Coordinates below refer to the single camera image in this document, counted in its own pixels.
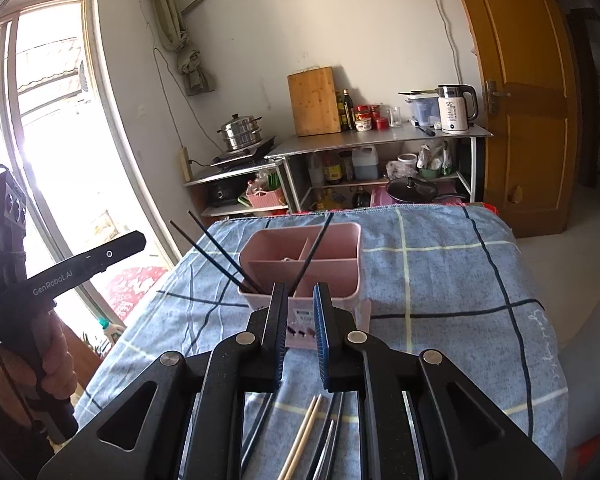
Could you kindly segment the person's left hand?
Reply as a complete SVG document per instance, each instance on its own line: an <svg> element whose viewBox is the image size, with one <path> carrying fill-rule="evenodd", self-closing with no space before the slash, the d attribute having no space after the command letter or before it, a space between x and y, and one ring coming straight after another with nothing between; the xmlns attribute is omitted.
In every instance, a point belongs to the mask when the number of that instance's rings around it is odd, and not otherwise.
<svg viewBox="0 0 600 480"><path fill-rule="evenodd" d="M42 387L55 399L69 399L78 384L73 357L68 351L60 318L55 312L50 312L46 315L45 321L50 329L50 342L43 354ZM8 350L0 350L0 403L3 408L17 401L14 390L8 383L6 373L9 373L17 387L36 385L34 371L23 359Z"/></svg>

